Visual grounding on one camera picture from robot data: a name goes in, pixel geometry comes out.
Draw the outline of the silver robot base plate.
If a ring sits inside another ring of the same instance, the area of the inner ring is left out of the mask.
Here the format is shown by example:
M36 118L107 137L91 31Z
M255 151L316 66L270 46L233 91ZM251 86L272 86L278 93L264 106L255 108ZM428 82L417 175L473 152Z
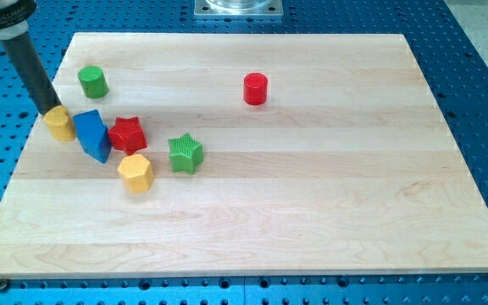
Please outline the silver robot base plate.
M196 16L281 16L282 0L195 0Z

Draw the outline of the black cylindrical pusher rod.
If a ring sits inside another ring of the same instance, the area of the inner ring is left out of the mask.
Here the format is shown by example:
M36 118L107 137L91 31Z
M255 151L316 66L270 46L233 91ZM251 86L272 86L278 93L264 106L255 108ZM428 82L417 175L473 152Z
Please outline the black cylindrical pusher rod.
M61 102L40 56L27 32L8 40L1 40L5 53L15 67L28 91L37 112L45 115Z

